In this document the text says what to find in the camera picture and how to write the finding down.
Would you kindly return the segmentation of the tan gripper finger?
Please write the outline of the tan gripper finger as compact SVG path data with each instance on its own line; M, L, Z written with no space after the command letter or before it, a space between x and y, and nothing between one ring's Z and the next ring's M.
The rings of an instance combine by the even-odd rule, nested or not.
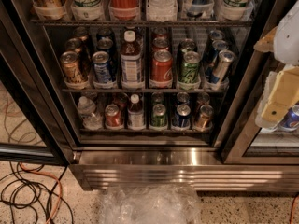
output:
M253 48L260 52L273 52L274 51L274 37L276 34L277 28L274 27L269 31L264 37L259 39Z
M277 73L261 117L266 121L279 123L298 101L299 66L290 66Z

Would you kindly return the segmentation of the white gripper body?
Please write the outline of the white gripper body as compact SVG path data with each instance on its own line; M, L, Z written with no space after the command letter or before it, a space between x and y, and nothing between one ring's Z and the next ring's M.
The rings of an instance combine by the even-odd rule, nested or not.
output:
M258 105L255 124L274 128L299 101L299 66L286 65L281 71L271 71L265 81Z

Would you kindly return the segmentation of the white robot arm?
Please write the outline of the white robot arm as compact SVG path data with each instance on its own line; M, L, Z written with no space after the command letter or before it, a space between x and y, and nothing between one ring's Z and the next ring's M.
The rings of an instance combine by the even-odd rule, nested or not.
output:
M255 123L261 128L274 128L290 108L299 101L299 0L266 36L254 45L256 51L272 52L285 67L270 72Z

